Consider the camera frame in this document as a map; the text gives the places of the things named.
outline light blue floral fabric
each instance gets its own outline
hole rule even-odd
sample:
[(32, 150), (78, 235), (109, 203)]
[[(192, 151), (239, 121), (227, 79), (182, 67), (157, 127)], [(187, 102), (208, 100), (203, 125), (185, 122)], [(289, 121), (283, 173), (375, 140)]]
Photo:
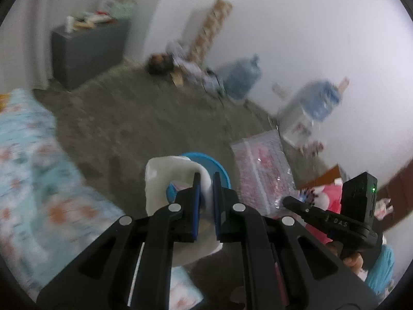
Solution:
[(32, 299), (123, 215), (55, 139), (53, 115), (24, 90), (0, 113), (0, 254)]

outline blue bucket rim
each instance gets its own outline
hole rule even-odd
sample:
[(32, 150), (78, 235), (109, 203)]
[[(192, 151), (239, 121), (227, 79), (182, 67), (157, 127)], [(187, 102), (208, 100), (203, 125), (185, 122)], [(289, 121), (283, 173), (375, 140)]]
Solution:
[(220, 168), (220, 170), (224, 173), (225, 175), (225, 179), (227, 181), (228, 184), (228, 189), (231, 189), (231, 181), (230, 181), (230, 176), (228, 176), (227, 171), (224, 169), (224, 167), (221, 165), (221, 163), (219, 163), (216, 159), (212, 158), (211, 156), (204, 154), (203, 152), (185, 152), (182, 154), (182, 156), (186, 156), (189, 159), (191, 158), (191, 156), (193, 157), (201, 157), (201, 158), (205, 158), (208, 159), (212, 162), (214, 162), (218, 168)]

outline wall socket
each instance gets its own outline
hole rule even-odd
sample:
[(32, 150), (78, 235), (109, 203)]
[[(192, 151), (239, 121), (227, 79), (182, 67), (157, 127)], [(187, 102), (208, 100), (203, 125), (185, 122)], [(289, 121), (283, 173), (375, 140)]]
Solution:
[(286, 100), (289, 96), (288, 90), (283, 88), (280, 84), (277, 82), (273, 82), (271, 86), (271, 90), (278, 96), (280, 97), (281, 100)]

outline large plastic water bottle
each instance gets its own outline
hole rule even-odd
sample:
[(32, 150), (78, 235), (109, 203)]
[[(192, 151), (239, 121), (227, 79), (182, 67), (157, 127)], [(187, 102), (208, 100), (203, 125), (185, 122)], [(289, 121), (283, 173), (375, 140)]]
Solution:
[(243, 100), (254, 84), (261, 78), (258, 55), (252, 59), (238, 59), (233, 64), (218, 69), (217, 75), (223, 80), (227, 95), (233, 100)]
[(305, 92), (300, 104), (313, 120), (323, 122), (341, 101), (339, 90), (329, 81), (313, 83)]

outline human hand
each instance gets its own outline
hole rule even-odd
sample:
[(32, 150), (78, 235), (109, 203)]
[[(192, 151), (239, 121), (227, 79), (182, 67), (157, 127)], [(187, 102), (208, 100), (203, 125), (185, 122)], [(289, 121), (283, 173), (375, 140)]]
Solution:
[[(334, 241), (329, 242), (326, 244), (326, 247), (336, 256), (338, 256), (338, 251), (336, 244)], [(363, 266), (363, 258), (361, 257), (360, 253), (354, 253), (353, 255), (345, 258), (343, 263), (352, 270), (352, 272), (356, 275), (359, 274), (361, 271), (361, 267)]]

